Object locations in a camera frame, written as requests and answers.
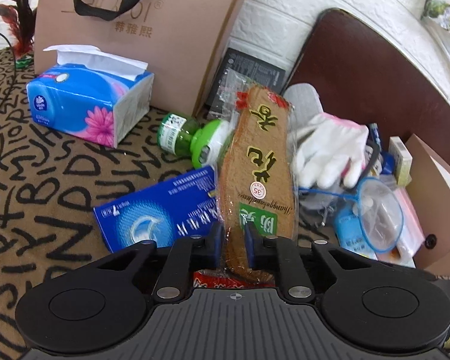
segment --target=round sticker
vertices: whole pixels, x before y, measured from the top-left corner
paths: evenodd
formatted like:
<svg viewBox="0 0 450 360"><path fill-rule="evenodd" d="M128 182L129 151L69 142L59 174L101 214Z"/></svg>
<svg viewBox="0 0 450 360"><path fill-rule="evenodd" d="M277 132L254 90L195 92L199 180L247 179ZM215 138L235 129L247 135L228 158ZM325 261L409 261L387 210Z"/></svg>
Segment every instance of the round sticker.
<svg viewBox="0 0 450 360"><path fill-rule="evenodd" d="M260 183L260 181L254 181L250 185L250 192L256 199L263 199L267 195L267 190L265 189L265 186Z"/></svg>
<svg viewBox="0 0 450 360"><path fill-rule="evenodd" d="M37 111L46 111L47 110L47 101L43 96L35 96L34 98L34 107Z"/></svg>
<svg viewBox="0 0 450 360"><path fill-rule="evenodd" d="M59 74L56 78L55 78L55 81L57 82L57 83L63 83L64 81L67 81L68 80L68 77L70 76L70 74L68 74L68 73L62 73L62 74Z"/></svg>

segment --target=patterned blanket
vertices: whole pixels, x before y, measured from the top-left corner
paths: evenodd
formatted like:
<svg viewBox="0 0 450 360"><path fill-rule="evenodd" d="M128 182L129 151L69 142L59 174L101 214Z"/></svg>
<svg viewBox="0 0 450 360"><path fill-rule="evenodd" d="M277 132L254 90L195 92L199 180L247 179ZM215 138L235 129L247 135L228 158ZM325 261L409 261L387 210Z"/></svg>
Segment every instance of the patterned blanket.
<svg viewBox="0 0 450 360"><path fill-rule="evenodd" d="M0 52L0 359L26 348L14 320L31 287L107 253L92 207L190 169L166 154L156 133L166 114L152 109L118 149L105 148L32 122L25 85L33 66L17 72ZM301 245L332 232L302 229Z"/></svg>

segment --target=brown box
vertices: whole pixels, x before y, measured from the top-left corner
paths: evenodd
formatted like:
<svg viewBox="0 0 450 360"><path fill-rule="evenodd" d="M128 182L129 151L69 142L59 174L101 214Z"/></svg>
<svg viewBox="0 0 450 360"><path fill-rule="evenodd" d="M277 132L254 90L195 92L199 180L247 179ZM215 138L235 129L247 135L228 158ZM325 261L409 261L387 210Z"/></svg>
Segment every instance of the brown box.
<svg viewBox="0 0 450 360"><path fill-rule="evenodd" d="M412 182L406 190L415 207L425 238L414 257L417 268L437 276L450 277L450 166L416 135L406 147L413 156L410 175Z"/></svg>
<svg viewBox="0 0 450 360"><path fill-rule="evenodd" d="M121 0L82 0L118 10ZM80 16L73 0L39 0L35 73L56 62L56 44L90 44L142 60L155 74L151 105L195 114L203 104L243 0L140 0L113 21Z"/></svg>

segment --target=small white box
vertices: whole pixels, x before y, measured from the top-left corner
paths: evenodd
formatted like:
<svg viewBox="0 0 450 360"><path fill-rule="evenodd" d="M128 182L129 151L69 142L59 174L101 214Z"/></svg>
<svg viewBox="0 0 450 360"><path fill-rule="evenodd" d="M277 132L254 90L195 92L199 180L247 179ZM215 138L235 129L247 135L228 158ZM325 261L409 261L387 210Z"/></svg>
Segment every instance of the small white box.
<svg viewBox="0 0 450 360"><path fill-rule="evenodd" d="M397 185L400 187L405 187L408 184L408 178L410 176L412 155L399 137L390 137L388 152L394 157L395 160L394 174L397 180Z"/></svg>

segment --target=blue medicine box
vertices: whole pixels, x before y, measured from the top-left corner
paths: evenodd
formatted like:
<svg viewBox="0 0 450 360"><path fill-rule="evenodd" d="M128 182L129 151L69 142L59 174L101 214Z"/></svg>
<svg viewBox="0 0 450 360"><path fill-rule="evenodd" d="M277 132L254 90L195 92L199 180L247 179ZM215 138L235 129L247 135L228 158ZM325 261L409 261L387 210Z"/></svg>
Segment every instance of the blue medicine box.
<svg viewBox="0 0 450 360"><path fill-rule="evenodd" d="M94 208L109 251L145 239L159 248L180 237L207 235L218 221L215 174L207 166Z"/></svg>

